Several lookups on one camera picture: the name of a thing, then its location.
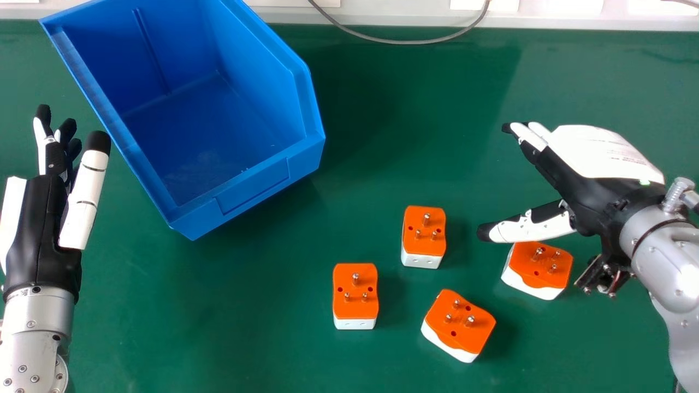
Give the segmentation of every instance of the storage bin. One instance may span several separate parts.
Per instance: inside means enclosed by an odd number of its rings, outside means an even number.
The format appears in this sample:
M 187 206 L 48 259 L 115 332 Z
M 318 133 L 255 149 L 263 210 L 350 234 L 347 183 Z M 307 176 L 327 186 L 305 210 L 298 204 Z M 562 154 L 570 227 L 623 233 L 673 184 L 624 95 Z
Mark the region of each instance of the storage bin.
M 41 24 L 187 238 L 317 169 L 325 134 L 308 67 L 242 0 L 98 0 Z

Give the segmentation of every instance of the power plug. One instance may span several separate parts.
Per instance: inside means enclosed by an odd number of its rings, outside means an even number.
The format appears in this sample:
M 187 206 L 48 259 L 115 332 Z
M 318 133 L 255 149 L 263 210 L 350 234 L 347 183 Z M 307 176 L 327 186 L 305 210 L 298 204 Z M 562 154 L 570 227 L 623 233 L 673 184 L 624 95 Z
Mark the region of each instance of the power plug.
M 531 241 L 512 245 L 501 278 L 510 287 L 553 300 L 565 289 L 571 270 L 571 254 Z
M 339 330 L 368 330 L 379 315 L 374 264 L 337 264 L 333 270 L 333 321 Z
M 403 216 L 404 266 L 436 269 L 447 251 L 447 215 L 441 208 L 408 206 Z
M 471 363 L 481 353 L 495 318 L 451 290 L 442 290 L 422 321 L 420 331 L 432 344 Z

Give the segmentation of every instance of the robotic arm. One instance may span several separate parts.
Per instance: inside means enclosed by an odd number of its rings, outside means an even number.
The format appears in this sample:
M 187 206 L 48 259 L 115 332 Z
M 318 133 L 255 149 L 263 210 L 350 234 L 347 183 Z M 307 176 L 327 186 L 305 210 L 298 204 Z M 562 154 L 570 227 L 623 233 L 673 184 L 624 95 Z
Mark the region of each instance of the robotic arm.
M 699 392 L 699 211 L 694 183 L 663 174 L 620 135 L 598 127 L 509 123 L 524 156 L 562 199 L 500 222 L 482 224 L 483 241 L 538 241 L 578 232 L 598 235 L 601 254 L 575 285 L 610 298 L 633 276 L 648 289 L 670 335 L 678 381 Z
M 0 392 L 62 393 L 80 260 L 97 212 L 111 141 L 91 133 L 80 164 L 75 120 L 51 131 L 51 112 L 34 117 L 39 176 L 7 181 L 0 215 L 5 313 L 0 335 Z

